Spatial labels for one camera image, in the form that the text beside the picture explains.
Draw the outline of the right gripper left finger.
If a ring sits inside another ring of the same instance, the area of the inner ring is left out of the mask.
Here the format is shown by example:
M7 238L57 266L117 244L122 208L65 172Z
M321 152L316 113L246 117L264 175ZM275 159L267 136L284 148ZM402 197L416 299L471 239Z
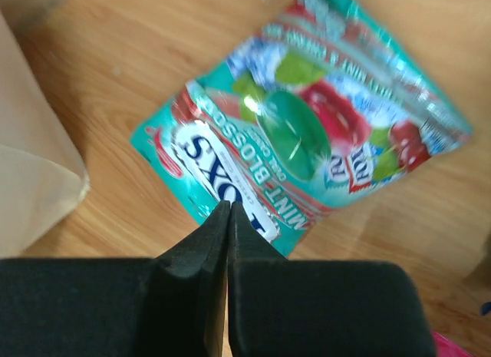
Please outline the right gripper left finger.
M162 255L1 261L3 356L219 356L230 205Z

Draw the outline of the blue checkered paper bag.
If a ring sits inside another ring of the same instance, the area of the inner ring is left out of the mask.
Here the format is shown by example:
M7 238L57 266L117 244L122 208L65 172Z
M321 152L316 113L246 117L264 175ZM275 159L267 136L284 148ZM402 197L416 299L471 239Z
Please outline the blue checkered paper bag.
M16 256L74 211L90 180L15 38L60 0L1 0L1 255Z

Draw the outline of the pink snack bag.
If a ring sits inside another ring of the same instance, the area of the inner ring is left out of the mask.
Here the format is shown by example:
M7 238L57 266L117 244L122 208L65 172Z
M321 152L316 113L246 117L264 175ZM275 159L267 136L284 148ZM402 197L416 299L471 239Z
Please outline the pink snack bag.
M432 332L432 336L437 348L437 357L472 357L466 350L441 334Z

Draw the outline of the green white snack pack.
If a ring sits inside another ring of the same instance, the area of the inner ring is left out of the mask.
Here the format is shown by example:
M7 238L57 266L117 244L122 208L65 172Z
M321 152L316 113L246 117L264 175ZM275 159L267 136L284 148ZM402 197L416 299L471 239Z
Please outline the green white snack pack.
M294 0L133 133L190 215L240 202L288 255L307 230L472 128L355 0Z

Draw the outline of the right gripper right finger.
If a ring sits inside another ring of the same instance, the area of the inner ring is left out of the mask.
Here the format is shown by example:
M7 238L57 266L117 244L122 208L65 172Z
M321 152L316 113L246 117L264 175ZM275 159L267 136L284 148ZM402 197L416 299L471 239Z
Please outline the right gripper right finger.
M238 203L228 224L235 356L434 356L416 286L376 260L289 260Z

